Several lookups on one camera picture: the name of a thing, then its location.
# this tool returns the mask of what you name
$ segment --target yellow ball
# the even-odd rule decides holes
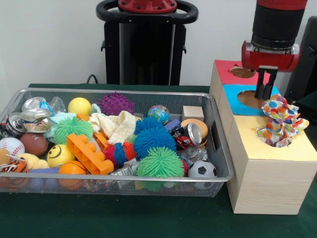
[[[26,160],[29,170],[33,169],[34,164],[40,160],[39,157],[37,157],[36,155],[32,155],[29,153],[20,154],[18,155],[18,158]]]
[[[48,153],[49,166],[60,168],[63,164],[75,160],[75,156],[66,145],[56,145]]]
[[[91,104],[85,98],[74,98],[68,104],[68,112],[69,113],[75,113],[75,114],[83,113],[83,114],[89,116],[90,110],[91,110]]]
[[[38,160],[34,163],[33,168],[34,170],[38,169],[48,169],[50,166],[46,160]]]

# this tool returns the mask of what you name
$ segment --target white cloth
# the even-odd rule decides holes
[[[108,143],[123,143],[129,136],[133,135],[136,125],[136,117],[127,111],[122,111],[118,116],[106,116],[101,113],[93,113],[89,122],[94,132],[101,129],[109,138]]]

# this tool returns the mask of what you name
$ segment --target smiley face ball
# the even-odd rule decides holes
[[[85,98],[74,98],[68,104],[68,112],[75,114],[85,114],[90,115],[91,104]]]
[[[63,164],[74,160],[75,156],[66,145],[56,145],[48,153],[48,164],[51,168],[60,168]]]

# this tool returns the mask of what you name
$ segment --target baseball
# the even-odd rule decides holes
[[[24,145],[16,138],[8,137],[0,140],[0,148],[6,149],[10,155],[18,156],[25,153]]]

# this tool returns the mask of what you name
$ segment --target brown ball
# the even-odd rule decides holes
[[[39,133],[25,133],[20,140],[25,152],[36,156],[45,154],[49,146],[44,136]]]

